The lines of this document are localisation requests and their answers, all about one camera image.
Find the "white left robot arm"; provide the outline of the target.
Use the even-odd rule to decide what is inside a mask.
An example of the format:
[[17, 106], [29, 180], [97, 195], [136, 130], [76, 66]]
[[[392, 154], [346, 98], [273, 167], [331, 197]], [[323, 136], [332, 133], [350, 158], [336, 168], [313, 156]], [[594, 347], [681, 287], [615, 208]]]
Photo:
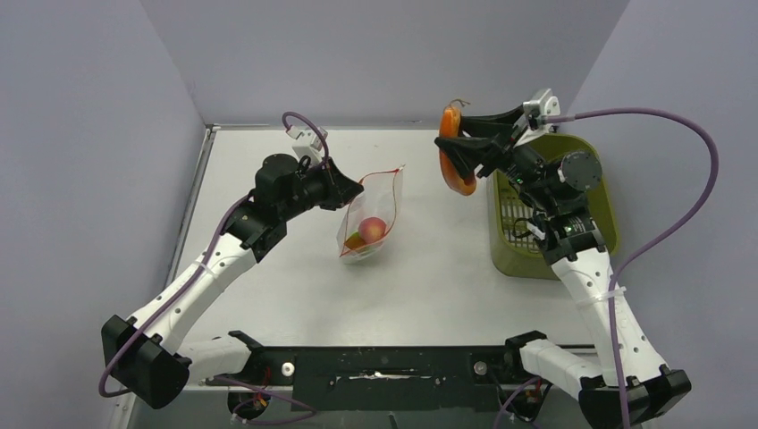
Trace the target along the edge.
[[268, 156], [256, 172], [254, 188], [223, 215], [201, 255], [144, 307], [126, 318], [113, 315], [102, 326], [105, 370], [99, 394], [119, 396], [105, 387], [114, 378], [123, 393], [160, 409], [191, 383], [241, 372], [253, 351], [248, 336], [230, 332], [187, 343], [191, 328], [285, 238], [288, 221], [315, 207], [342, 209], [363, 190], [332, 159], [311, 166], [307, 157]]

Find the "green toy starfruit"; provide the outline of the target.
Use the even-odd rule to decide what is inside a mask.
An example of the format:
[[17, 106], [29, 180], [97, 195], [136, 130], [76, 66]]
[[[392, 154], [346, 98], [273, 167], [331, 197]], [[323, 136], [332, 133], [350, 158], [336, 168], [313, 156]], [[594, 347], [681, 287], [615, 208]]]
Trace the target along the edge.
[[343, 252], [348, 253], [361, 253], [368, 247], [366, 241], [356, 231], [344, 241]]

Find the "clear zip top bag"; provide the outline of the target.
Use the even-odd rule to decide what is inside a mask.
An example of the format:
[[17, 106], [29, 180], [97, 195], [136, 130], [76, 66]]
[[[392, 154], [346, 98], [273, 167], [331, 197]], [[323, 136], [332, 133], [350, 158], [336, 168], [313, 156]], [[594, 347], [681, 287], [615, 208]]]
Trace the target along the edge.
[[343, 263], [368, 259], [384, 247], [400, 215], [403, 179], [404, 165], [400, 165], [358, 181], [363, 191], [348, 204], [336, 234]]

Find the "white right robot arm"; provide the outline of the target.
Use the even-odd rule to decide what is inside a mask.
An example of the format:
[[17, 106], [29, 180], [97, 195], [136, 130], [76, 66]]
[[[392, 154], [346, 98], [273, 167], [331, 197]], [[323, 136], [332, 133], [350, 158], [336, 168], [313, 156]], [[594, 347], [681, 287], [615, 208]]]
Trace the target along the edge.
[[435, 145], [442, 176], [462, 195], [498, 172], [531, 210], [526, 232], [568, 290], [598, 357], [593, 364], [540, 332], [510, 338], [504, 373], [517, 382], [539, 378], [575, 398], [594, 428], [630, 428], [661, 416], [691, 390], [647, 339], [629, 306], [611, 252], [592, 216], [590, 193], [602, 184], [597, 155], [567, 147], [545, 156], [536, 147], [552, 116], [519, 107], [466, 116], [460, 101], [442, 112]]

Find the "pink toy peach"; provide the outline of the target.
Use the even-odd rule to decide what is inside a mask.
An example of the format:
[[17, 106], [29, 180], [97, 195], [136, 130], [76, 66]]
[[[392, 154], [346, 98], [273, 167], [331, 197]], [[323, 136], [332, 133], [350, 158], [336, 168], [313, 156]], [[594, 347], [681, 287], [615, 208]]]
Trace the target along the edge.
[[383, 238], [387, 231], [387, 223], [376, 216], [368, 217], [358, 225], [358, 233], [367, 244], [373, 244]]

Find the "olive green plastic tub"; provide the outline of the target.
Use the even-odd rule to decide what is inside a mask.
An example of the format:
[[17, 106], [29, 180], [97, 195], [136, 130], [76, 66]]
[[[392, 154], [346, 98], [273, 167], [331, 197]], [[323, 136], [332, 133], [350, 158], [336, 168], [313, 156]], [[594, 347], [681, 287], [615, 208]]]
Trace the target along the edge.
[[[548, 134], [535, 139], [530, 146], [545, 160], [557, 161], [563, 155], [585, 150], [598, 156], [586, 140], [568, 134]], [[487, 179], [487, 203], [490, 255], [493, 265], [509, 277], [556, 281], [558, 277], [544, 262], [543, 256], [526, 228], [526, 219], [533, 210], [518, 198], [508, 179], [495, 171]], [[621, 236], [615, 211], [605, 180], [588, 192], [590, 213], [604, 237], [609, 251], [616, 254]]]

